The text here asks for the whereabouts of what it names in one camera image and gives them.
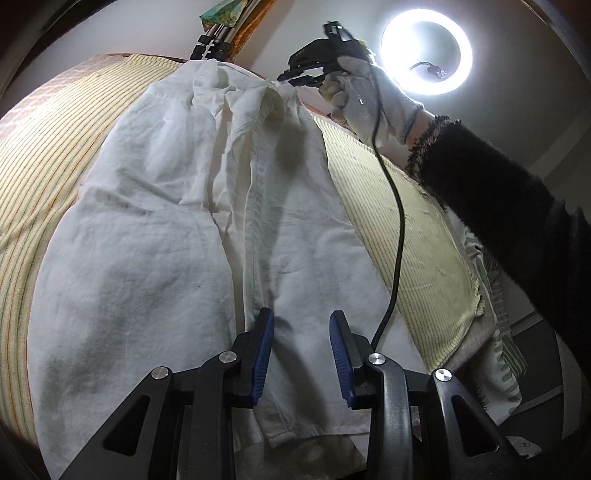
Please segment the right white gloved hand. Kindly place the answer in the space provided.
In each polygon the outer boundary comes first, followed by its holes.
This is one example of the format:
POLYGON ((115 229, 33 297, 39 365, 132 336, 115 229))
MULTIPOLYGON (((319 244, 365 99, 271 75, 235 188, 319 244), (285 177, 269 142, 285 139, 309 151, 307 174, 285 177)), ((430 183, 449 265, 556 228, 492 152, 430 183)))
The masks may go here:
POLYGON ((354 57, 338 59, 341 70, 325 77, 320 94, 331 105, 335 122, 369 145, 394 140, 412 146, 434 115, 410 98, 374 64, 354 57))

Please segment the right forearm black sleeve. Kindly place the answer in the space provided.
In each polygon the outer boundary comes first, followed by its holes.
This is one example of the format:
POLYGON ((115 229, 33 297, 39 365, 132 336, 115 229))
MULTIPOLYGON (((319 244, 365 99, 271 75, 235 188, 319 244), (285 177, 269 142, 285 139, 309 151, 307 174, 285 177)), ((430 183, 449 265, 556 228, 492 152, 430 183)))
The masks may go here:
POLYGON ((590 225, 461 122, 433 118, 408 173, 449 206, 581 358, 590 355, 590 225))

